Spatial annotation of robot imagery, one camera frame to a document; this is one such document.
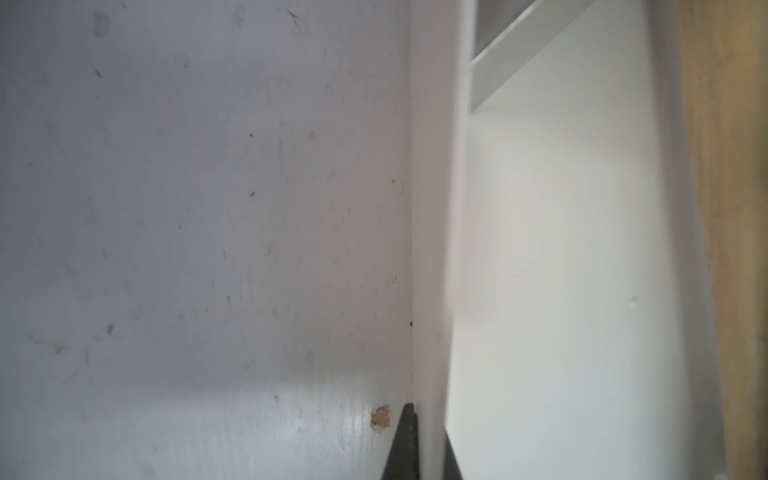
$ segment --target white painted wall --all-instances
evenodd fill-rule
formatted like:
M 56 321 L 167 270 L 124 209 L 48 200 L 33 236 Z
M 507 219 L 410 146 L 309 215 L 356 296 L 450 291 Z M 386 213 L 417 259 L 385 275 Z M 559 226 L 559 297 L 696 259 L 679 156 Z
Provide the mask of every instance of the white painted wall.
M 470 117 L 447 419 L 465 478 L 724 466 L 674 35 L 654 58 L 645 4 L 598 0 Z
M 380 475 L 409 89 L 405 0 L 2 2 L 0 478 Z

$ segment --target wood grain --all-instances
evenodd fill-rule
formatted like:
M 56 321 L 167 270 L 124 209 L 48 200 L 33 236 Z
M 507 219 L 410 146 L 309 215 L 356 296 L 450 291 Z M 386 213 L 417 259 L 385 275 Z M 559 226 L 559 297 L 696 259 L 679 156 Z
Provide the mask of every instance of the wood grain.
M 768 2 L 677 0 L 687 133 L 717 312 L 730 480 L 768 478 Z

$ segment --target vertical panel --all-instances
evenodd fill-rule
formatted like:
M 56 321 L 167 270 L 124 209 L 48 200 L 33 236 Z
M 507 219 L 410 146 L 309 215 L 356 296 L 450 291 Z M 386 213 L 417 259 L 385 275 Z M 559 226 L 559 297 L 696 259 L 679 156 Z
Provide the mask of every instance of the vertical panel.
M 475 3 L 411 8 L 413 381 L 422 477 L 432 480 L 442 470 Z
M 448 413 L 466 478 L 724 467 L 674 47 L 655 49 L 674 28 L 648 3 L 597 0 L 470 116 Z
M 0 478 L 381 475 L 413 397 L 409 16 L 0 2 Z
M 717 311 L 731 480 L 768 475 L 768 2 L 678 0 L 688 140 Z

